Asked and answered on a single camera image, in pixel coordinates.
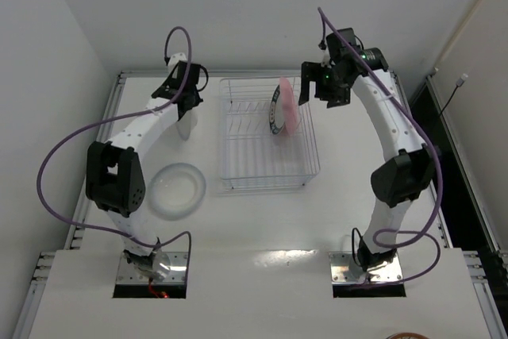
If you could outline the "pink plate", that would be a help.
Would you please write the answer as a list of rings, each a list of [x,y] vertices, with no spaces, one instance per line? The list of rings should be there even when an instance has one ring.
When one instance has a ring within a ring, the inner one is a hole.
[[[289,136],[293,136],[298,128],[298,105],[295,101],[294,90],[290,81],[285,77],[279,78],[279,89],[284,123]]]

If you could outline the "green rimmed white plate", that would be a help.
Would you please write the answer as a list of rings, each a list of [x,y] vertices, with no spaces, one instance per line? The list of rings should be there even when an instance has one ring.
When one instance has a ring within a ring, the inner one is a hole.
[[[273,135],[279,135],[285,127],[285,117],[283,112],[280,86],[275,88],[275,91],[271,97],[268,113],[270,132]]]

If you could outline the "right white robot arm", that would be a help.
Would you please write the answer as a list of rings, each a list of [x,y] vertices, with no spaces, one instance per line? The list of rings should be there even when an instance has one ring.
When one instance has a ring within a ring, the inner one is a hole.
[[[420,134],[400,101],[394,77],[378,48],[364,49],[353,29],[323,33],[325,55],[314,69],[302,70],[316,84],[315,96],[329,108],[349,104],[355,95],[374,126],[384,164],[371,174],[375,206],[368,228],[352,256],[367,271],[392,261],[408,209],[436,171],[437,150]]]

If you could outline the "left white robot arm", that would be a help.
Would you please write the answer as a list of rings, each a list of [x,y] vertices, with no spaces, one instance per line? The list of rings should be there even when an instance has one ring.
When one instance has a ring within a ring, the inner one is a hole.
[[[193,213],[206,192],[204,175],[192,164],[169,164],[151,181],[144,157],[170,128],[187,139],[193,111],[202,104],[208,71],[183,53],[165,58],[167,78],[140,113],[116,135],[87,151],[86,195],[119,230],[128,264],[152,278],[169,269],[162,241],[151,232],[141,207],[176,220]],[[221,180],[232,190],[299,187],[320,170],[314,129],[299,77],[227,79],[223,87]]]

